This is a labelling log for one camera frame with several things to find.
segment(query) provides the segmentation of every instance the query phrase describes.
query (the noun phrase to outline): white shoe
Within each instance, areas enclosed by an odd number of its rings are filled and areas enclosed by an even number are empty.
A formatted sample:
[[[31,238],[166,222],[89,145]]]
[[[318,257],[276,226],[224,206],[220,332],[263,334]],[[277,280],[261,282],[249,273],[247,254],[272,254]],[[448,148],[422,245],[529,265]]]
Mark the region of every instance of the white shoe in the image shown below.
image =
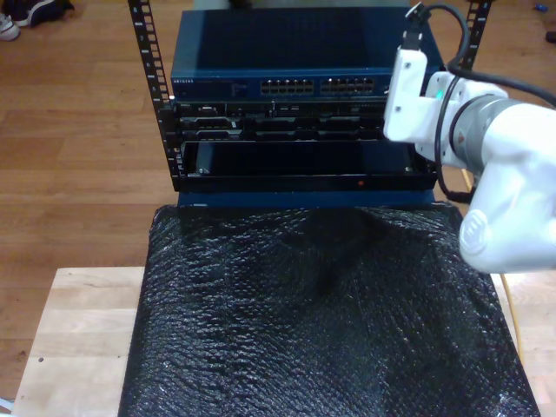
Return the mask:
[[[0,41],[13,41],[19,36],[19,28],[11,17],[0,13]]]

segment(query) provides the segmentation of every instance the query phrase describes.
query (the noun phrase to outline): wooden floor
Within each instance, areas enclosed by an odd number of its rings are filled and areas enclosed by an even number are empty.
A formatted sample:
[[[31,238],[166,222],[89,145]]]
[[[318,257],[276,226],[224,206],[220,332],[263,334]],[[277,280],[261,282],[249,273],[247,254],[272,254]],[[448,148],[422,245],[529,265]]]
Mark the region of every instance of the wooden floor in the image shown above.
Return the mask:
[[[153,3],[169,69],[179,11],[191,1]],[[0,43],[3,398],[17,393],[56,270],[143,265],[152,215],[176,201],[127,2],[83,0],[77,6],[66,22]],[[550,22],[527,0],[497,2],[476,68],[555,91],[556,48],[544,42],[543,25]],[[457,25],[434,17],[433,27],[448,59],[458,44]],[[541,325],[549,338],[556,331],[553,312],[551,305],[546,314],[552,325]],[[526,321],[526,312],[520,317]],[[543,335],[538,338],[542,350]],[[547,395],[555,401],[553,391]]]

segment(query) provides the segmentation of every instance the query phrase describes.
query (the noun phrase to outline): sneaker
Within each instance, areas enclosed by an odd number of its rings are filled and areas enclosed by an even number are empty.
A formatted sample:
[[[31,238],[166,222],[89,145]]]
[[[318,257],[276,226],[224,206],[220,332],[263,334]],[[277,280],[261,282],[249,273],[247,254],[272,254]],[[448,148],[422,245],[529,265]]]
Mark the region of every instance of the sneaker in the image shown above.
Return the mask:
[[[3,0],[2,12],[17,26],[27,26],[27,10],[23,0]]]
[[[13,41],[19,36],[19,28],[9,16],[0,13],[0,41]]]

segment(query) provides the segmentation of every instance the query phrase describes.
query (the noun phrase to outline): cable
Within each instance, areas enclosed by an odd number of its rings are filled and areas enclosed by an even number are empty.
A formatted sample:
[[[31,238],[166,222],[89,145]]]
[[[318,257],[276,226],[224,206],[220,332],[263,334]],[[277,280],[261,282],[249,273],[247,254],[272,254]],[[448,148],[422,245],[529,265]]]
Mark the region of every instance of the cable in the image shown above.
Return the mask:
[[[453,202],[461,202],[464,204],[469,204],[473,199],[473,193],[466,192],[458,192],[458,191],[450,191],[444,182],[444,174],[442,173],[442,160],[440,156],[440,152],[442,149],[441,146],[441,136],[442,136],[442,125],[444,124],[444,116],[446,115],[446,110],[448,108],[448,103],[450,102],[450,97],[455,90],[455,86],[458,83],[460,78],[455,76],[448,86],[446,90],[446,95],[442,100],[442,104],[440,106],[440,113],[438,117],[438,122],[436,123],[436,130],[434,132],[434,164],[436,165],[436,174],[438,175],[438,184],[440,185],[440,189],[446,196],[448,200]]]
[[[467,174],[467,170],[462,169],[461,174],[463,175],[463,181],[466,182],[467,190],[469,190],[469,191],[472,190],[473,189],[473,184],[471,183],[471,180],[469,179],[469,175]]]
[[[504,274],[500,274],[500,279],[502,280],[502,285],[504,286],[504,291],[506,292],[507,303],[510,306],[510,315],[512,316],[513,328],[515,328],[515,344],[517,345],[518,356],[523,364],[523,350],[521,348],[521,331],[520,326],[518,325],[518,316],[515,312],[515,307],[513,306],[513,299],[510,293],[510,287],[507,285],[506,276]]]
[[[505,76],[495,76],[491,74],[484,74],[481,72],[472,71],[469,69],[462,69],[460,67],[460,62],[463,60],[464,55],[467,53],[469,49],[469,28],[467,27],[467,22],[461,15],[460,11],[457,10],[455,7],[449,4],[433,4],[432,6],[427,6],[424,9],[426,11],[426,15],[424,16],[428,19],[428,15],[430,15],[430,11],[432,10],[445,10],[454,16],[461,27],[461,40],[460,40],[460,48],[456,56],[448,63],[447,69],[455,76],[460,78],[466,78],[467,80],[473,81],[480,81],[483,83],[492,83],[503,85],[504,87],[508,87],[510,89],[517,89],[519,91],[524,91],[528,94],[532,94],[534,96],[540,97],[546,102],[550,103],[552,106],[556,106],[556,96],[540,87],[531,85],[529,83],[525,83],[520,80],[515,80],[512,78],[508,78]]]
[[[467,175],[467,171],[464,169],[461,170],[461,174],[463,175],[463,179],[466,182],[467,190],[471,191],[473,185],[471,180],[469,179],[469,175]],[[507,304],[510,307],[510,315],[512,316],[513,328],[515,329],[515,344],[517,345],[518,356],[520,358],[521,364],[523,364],[523,348],[521,346],[521,330],[518,321],[518,315],[515,311],[515,306],[513,305],[513,298],[512,293],[510,292],[510,286],[507,285],[506,275],[499,274],[500,279],[502,280],[502,286],[504,287],[504,292],[506,293]]]

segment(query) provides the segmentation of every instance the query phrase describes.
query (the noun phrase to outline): black cable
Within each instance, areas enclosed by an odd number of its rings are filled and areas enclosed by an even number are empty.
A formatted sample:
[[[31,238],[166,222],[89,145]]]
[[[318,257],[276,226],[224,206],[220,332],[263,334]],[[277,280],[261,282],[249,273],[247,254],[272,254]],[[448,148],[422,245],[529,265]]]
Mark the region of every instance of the black cable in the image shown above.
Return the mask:
[[[463,59],[464,55],[466,54],[467,50],[469,49],[469,28],[467,27],[467,22],[460,14],[460,11],[457,10],[455,7],[449,4],[433,4],[432,6],[427,6],[424,9],[427,13],[430,14],[432,10],[445,10],[454,16],[461,27],[461,40],[460,40],[460,48],[458,49],[458,53],[456,56],[448,63],[447,69],[455,76],[460,78],[466,78],[467,80],[472,81],[480,81],[483,83],[492,83],[503,85],[504,87],[508,87],[510,89],[517,89],[519,91],[524,91],[528,94],[532,94],[534,96],[540,97],[546,102],[550,103],[552,106],[556,106],[556,96],[540,87],[536,87],[529,83],[525,83],[520,80],[514,80],[512,78],[508,78],[505,76],[495,76],[491,74],[484,74],[481,72],[475,72],[468,69],[462,69],[460,67],[460,62]]]
[[[450,97],[455,90],[455,86],[458,83],[460,78],[455,76],[448,86],[446,90],[446,95],[442,100],[442,104],[440,106],[440,113],[438,117],[438,122],[436,123],[436,130],[434,132],[434,163],[436,165],[436,174],[438,175],[438,184],[440,185],[440,189],[446,196],[448,200],[453,202],[461,202],[464,204],[469,204],[473,198],[472,193],[467,192],[458,192],[458,191],[450,191],[444,182],[444,175],[442,173],[442,160],[440,156],[440,152],[442,149],[440,148],[441,145],[441,137],[442,137],[442,125],[444,124],[444,117],[446,115],[446,110],[448,108],[448,103],[450,102]]]

